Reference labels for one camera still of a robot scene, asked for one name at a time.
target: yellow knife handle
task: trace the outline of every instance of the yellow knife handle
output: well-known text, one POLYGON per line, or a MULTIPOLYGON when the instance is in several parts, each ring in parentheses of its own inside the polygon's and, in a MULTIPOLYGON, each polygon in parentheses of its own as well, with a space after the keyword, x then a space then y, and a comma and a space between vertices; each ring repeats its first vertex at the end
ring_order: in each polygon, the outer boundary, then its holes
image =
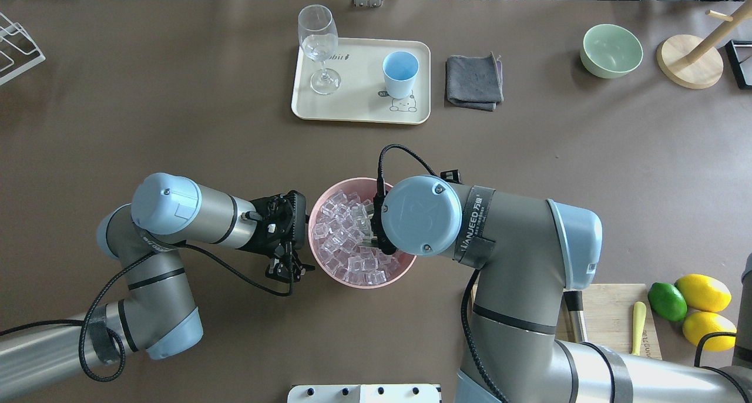
POLYGON ((645 329, 646 316, 647 307, 645 307, 645 304, 641 301, 636 302, 632 311, 632 354, 636 357, 640 355, 642 331, 645 329))

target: lime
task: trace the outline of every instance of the lime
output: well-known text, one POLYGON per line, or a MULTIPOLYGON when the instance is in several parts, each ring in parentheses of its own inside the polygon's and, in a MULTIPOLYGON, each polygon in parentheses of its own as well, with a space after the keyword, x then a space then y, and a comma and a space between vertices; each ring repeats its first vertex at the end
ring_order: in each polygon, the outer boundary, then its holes
POLYGON ((731 291, 725 284, 713 277, 690 274, 676 281, 687 306, 705 312, 721 312, 731 301, 731 291))
POLYGON ((653 283, 647 292, 650 307, 664 320, 679 322, 687 315, 687 302, 672 284, 653 283))
MULTIPOLYGON (((706 334, 719 333, 720 331, 736 333, 736 326, 719 314, 695 312, 684 320, 681 331, 690 343, 697 346, 700 339, 706 334)), ((734 347, 735 343, 736 339, 733 337, 714 337, 706 341, 703 349, 710 350, 711 352, 722 352, 734 347)))

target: wooden cutting board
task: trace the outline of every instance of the wooden cutting board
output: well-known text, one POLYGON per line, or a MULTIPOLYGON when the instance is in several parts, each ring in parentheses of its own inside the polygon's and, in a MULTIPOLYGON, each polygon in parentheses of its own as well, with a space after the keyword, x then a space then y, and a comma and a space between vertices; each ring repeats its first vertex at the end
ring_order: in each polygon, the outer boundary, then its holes
MULTIPOLYGON (((475 298, 475 287, 472 296, 475 298)), ((644 284, 591 284, 582 291, 588 341, 616 352, 632 352, 632 307, 636 301, 642 301, 647 307, 640 355, 659 360, 658 333, 644 284)), ((559 323, 556 325, 556 338, 561 341, 572 341, 569 338, 568 316, 562 302, 559 323)))

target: table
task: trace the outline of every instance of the table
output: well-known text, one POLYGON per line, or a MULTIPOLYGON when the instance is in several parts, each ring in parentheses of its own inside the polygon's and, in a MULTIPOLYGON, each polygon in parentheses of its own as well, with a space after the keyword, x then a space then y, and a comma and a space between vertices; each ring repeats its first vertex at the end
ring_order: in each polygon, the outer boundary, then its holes
MULTIPOLYGON (((653 52, 718 21, 698 2, 387 0, 360 10, 324 0, 341 36, 414 39, 432 50, 432 114, 417 126, 303 121, 290 110, 296 14, 306 0, 5 0, 45 52, 0 88, 0 328, 86 310, 118 271, 94 232, 153 172, 187 176, 243 199, 297 189, 309 208, 331 184, 375 176, 381 148, 411 147, 466 183, 586 207, 604 226, 597 283, 673 282, 711 274, 735 299, 752 248, 752 95, 730 68, 707 90, 669 81, 653 52), (618 23, 642 65, 597 79, 578 59, 596 23, 618 23), (449 55, 504 61, 496 112, 444 100, 449 55)), ((752 25, 731 38, 748 39, 752 25)), ((387 181, 421 173, 387 154, 387 181)), ((266 261, 213 248, 254 278, 266 261)), ((303 262, 313 263, 308 250, 303 262)), ((417 261, 400 281, 352 290, 321 271, 290 298, 244 285, 184 255, 204 338, 123 376, 79 375, 18 401, 285 401, 294 384, 439 382, 452 401, 464 348, 459 301, 470 268, 417 261)), ((119 284, 105 301, 126 295, 119 284)), ((658 323, 665 360, 694 348, 658 323)), ((707 365, 730 352, 707 354, 707 365)))

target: folded towel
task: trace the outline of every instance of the folded towel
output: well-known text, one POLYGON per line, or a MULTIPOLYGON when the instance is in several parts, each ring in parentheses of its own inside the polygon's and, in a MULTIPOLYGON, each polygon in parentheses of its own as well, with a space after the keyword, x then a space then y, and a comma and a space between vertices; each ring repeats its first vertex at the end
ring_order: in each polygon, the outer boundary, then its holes
POLYGON ((491 54, 485 58, 452 55, 446 60, 446 96, 462 108, 493 111, 504 101, 502 61, 491 54))

